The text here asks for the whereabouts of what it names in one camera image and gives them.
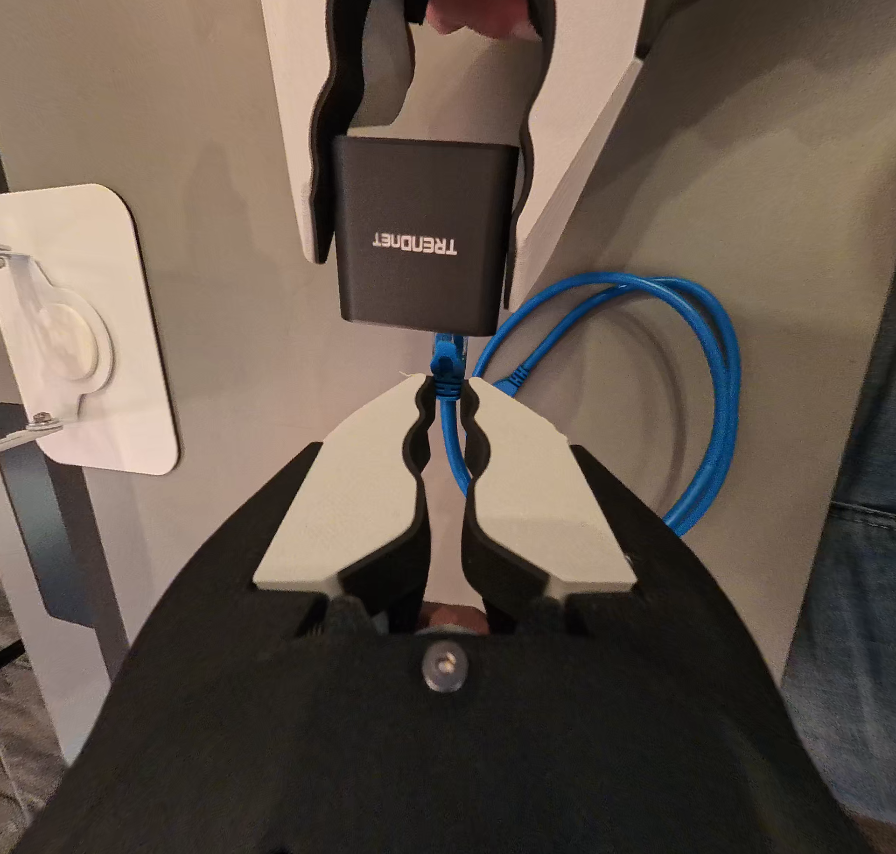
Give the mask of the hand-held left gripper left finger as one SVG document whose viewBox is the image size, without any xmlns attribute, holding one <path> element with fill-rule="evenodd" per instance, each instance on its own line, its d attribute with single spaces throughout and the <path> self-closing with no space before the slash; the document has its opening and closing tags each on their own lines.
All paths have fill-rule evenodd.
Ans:
<svg viewBox="0 0 896 854">
<path fill-rule="evenodd" d="M 421 597 L 432 563 L 422 468 L 432 380 L 408 375 L 318 445 L 261 563 L 259 591 L 353 594 L 370 614 Z"/>
</svg>

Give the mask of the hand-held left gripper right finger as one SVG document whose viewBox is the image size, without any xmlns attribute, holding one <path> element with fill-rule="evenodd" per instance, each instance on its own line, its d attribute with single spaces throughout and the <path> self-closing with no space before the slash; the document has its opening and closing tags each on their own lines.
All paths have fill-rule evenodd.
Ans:
<svg viewBox="0 0 896 854">
<path fill-rule="evenodd" d="M 543 416 L 471 378 L 461 391 L 461 569 L 484 602 L 521 618 L 535 600 L 631 592 L 628 563 L 567 437 Z"/>
</svg>

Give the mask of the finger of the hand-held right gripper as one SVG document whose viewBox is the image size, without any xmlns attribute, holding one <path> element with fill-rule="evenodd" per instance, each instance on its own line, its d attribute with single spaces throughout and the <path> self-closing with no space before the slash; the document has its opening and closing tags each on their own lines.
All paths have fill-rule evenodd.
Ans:
<svg viewBox="0 0 896 854">
<path fill-rule="evenodd" d="M 261 0 L 302 254 L 335 228 L 334 139 L 399 118 L 415 73 L 407 0 Z"/>
<path fill-rule="evenodd" d="M 549 258 L 640 75 L 648 0 L 531 0 L 543 40 L 521 121 L 521 190 L 512 213 L 504 308 L 517 310 Z"/>
</svg>

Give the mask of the black network switch box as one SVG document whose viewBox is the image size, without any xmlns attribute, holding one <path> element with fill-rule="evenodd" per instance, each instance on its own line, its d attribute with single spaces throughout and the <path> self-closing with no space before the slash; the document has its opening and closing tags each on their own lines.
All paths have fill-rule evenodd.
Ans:
<svg viewBox="0 0 896 854">
<path fill-rule="evenodd" d="M 346 321 L 492 335 L 520 147 L 339 136 L 335 262 Z"/>
</svg>

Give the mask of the person's blue jeans legs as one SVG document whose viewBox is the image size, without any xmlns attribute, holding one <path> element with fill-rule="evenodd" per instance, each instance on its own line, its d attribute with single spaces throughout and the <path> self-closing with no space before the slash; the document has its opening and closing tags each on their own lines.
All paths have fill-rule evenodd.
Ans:
<svg viewBox="0 0 896 854">
<path fill-rule="evenodd" d="M 890 291 L 783 696 L 837 799 L 896 814 L 896 296 Z"/>
</svg>

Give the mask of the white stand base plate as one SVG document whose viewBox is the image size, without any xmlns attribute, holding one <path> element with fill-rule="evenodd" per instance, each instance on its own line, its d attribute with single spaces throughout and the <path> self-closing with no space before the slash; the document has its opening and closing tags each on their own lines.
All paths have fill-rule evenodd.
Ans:
<svg viewBox="0 0 896 854">
<path fill-rule="evenodd" d="M 61 464 L 165 477 L 182 455 L 160 334 L 126 200 L 107 185 L 81 184 L 2 194 L 0 241 L 33 256 L 52 283 L 82 296 L 107 321 L 117 367 L 108 385 L 85 396 L 81 421 L 38 442 Z M 0 281 L 2 398 L 29 413 L 38 391 L 26 367 L 18 303 L 8 271 Z"/>
</svg>

